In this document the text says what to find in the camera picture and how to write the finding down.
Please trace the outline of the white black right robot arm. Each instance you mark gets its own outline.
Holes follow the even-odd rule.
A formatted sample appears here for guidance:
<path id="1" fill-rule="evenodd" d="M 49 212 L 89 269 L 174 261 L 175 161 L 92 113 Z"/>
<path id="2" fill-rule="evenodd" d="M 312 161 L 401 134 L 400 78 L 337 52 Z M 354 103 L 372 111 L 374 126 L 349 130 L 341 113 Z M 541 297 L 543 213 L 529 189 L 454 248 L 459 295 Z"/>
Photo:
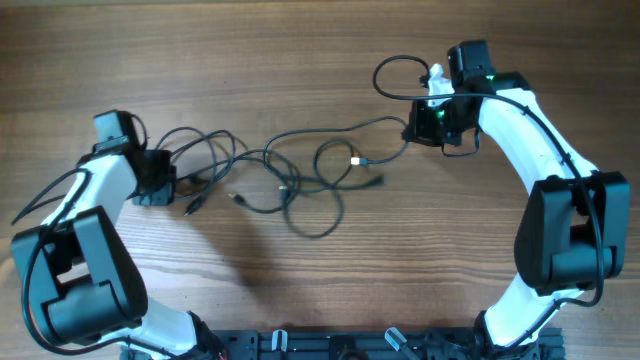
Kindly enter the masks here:
<path id="1" fill-rule="evenodd" d="M 625 256 L 630 185 L 582 157 L 543 114 L 518 72 L 499 73 L 484 40 L 447 52 L 422 78 L 428 93 L 414 100 L 409 142 L 458 146 L 467 130 L 492 138 L 514 167 L 528 201 L 514 242 L 517 274 L 484 312 L 492 345 L 512 349 L 536 340 L 566 304 L 593 306 L 604 282 L 620 274 Z"/>

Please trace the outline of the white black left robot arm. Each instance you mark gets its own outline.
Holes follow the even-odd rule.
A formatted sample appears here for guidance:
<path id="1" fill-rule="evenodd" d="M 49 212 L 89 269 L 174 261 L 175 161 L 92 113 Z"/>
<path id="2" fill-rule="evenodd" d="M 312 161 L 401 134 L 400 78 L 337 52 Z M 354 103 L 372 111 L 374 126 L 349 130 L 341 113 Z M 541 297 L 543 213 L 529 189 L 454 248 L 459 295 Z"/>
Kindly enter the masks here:
<path id="1" fill-rule="evenodd" d="M 22 316 L 35 342 L 59 355 L 110 344 L 153 359 L 186 359 L 203 346 L 198 319 L 147 295 L 115 224 L 127 200 L 165 206 L 176 168 L 166 150 L 137 136 L 142 122 L 120 110 L 94 119 L 97 142 L 76 167 L 60 205 L 39 226 L 15 235 Z"/>

